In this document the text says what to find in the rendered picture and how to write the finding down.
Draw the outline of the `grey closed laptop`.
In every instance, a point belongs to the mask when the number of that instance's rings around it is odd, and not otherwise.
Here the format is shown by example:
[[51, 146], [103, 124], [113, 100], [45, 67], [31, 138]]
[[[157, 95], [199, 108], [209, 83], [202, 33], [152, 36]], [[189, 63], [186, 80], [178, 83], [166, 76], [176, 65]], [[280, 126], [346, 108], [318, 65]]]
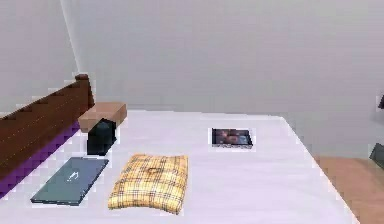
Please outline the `grey closed laptop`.
[[78, 206], [108, 162], [108, 159], [71, 157], [30, 201]]

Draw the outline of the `dark picture book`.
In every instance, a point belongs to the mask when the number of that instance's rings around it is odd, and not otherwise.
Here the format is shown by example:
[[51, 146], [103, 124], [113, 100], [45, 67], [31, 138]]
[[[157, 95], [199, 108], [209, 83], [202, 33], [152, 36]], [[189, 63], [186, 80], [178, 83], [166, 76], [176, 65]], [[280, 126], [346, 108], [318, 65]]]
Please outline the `dark picture book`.
[[252, 148], [253, 142], [249, 130], [213, 129], [212, 145], [226, 148]]

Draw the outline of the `yellow plaid pillow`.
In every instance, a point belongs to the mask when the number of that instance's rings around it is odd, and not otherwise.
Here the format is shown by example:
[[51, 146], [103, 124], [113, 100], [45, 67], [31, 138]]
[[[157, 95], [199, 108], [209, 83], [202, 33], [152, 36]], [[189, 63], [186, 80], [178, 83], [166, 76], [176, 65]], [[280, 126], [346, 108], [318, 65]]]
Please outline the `yellow plaid pillow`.
[[188, 182], [188, 157], [134, 154], [108, 198], [108, 208], [147, 207], [178, 215]]

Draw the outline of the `tan box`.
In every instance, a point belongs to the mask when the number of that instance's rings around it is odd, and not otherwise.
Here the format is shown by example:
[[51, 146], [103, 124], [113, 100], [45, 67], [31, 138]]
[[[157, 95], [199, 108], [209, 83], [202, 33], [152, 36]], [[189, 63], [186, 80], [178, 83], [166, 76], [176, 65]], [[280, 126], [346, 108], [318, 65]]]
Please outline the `tan box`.
[[114, 121], [119, 126], [127, 117], [126, 104], [123, 102], [96, 102], [78, 118], [80, 130], [88, 133], [102, 118]]

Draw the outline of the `white bed with brown headboard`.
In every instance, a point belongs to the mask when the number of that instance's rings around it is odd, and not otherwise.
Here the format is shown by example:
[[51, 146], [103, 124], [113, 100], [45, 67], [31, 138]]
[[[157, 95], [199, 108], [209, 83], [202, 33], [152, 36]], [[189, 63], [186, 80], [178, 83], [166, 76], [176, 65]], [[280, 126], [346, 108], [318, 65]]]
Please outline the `white bed with brown headboard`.
[[[71, 125], [91, 101], [90, 81], [80, 75], [0, 118], [0, 189], [19, 182], [0, 199], [0, 224], [360, 224], [287, 121], [269, 115], [131, 110], [108, 166], [79, 206], [31, 203], [70, 157], [85, 154], [86, 137]], [[253, 147], [214, 147], [213, 129], [249, 130]], [[188, 156], [180, 214], [108, 209], [114, 182], [135, 153]]]

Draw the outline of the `black box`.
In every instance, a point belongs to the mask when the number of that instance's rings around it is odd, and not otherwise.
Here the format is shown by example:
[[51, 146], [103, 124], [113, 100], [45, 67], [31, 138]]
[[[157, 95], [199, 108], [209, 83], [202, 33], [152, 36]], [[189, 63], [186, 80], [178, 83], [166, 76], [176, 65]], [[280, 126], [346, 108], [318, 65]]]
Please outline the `black box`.
[[105, 156], [116, 140], [116, 123], [102, 118], [88, 132], [87, 154]]

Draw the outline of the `dark grey furniture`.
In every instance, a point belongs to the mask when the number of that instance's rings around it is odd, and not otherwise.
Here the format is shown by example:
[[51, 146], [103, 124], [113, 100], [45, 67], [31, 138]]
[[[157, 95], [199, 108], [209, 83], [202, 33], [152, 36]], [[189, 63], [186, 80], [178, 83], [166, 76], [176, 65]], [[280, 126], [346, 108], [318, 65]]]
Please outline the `dark grey furniture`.
[[[379, 109], [384, 109], [384, 95], [378, 105]], [[384, 170], [384, 145], [376, 143], [369, 158]]]

